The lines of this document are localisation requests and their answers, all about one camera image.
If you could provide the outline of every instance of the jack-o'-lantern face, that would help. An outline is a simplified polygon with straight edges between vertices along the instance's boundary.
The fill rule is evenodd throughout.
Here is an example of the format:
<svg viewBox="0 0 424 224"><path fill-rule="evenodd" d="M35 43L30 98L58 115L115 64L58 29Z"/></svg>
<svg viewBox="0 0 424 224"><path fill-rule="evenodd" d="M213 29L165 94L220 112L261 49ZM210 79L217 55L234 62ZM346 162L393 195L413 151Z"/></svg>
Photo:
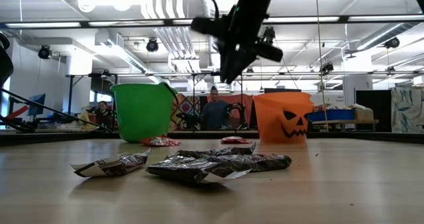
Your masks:
<svg viewBox="0 0 424 224"><path fill-rule="evenodd" d="M287 138L292 138L306 135L307 132L307 112L298 111L283 111L281 116L281 128Z"/></svg>

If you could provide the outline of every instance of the green bucket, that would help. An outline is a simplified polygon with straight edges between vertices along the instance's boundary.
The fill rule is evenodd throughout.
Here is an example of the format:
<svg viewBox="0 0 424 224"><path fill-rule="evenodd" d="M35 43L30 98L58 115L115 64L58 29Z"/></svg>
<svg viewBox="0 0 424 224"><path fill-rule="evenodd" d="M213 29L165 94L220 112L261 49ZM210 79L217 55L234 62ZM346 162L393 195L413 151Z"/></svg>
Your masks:
<svg viewBox="0 0 424 224"><path fill-rule="evenodd" d="M123 140L140 142L168 134L172 104L178 94L174 88L164 82L119 84L111 91L115 94L119 134Z"/></svg>

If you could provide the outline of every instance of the person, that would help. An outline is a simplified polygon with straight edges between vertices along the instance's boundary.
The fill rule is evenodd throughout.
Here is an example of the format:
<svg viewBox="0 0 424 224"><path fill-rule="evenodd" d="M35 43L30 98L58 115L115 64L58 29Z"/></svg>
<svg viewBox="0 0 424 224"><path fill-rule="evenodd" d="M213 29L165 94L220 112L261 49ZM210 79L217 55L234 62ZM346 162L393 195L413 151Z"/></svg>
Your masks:
<svg viewBox="0 0 424 224"><path fill-rule="evenodd" d="M103 125L107 128L112 127L112 112L107 107L106 101L100 101L98 103L98 108L95 116L96 123L99 125Z"/></svg>
<svg viewBox="0 0 424 224"><path fill-rule="evenodd" d="M225 108L228 103L218 98L218 89L211 88L211 101L203 108L201 118L207 129L220 129L229 126Z"/></svg>

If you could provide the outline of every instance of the cardboard box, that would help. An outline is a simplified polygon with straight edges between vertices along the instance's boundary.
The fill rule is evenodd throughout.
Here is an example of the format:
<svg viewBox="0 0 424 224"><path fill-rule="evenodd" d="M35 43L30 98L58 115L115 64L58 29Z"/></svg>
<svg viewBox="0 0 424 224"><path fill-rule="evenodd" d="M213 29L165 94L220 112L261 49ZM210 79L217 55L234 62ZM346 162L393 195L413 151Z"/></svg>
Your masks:
<svg viewBox="0 0 424 224"><path fill-rule="evenodd" d="M373 121L374 112L372 110L355 110L355 119L357 121Z"/></svg>

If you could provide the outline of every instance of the orange pumpkin bucket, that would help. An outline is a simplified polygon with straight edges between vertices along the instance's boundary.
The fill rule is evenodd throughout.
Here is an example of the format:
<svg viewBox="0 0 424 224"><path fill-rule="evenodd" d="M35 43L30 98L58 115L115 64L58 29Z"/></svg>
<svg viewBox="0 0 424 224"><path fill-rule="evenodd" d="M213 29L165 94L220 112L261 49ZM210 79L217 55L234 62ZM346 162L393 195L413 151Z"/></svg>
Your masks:
<svg viewBox="0 0 424 224"><path fill-rule="evenodd" d="M265 143L305 143L307 114L312 112L311 95L276 92L253 97L259 139Z"/></svg>

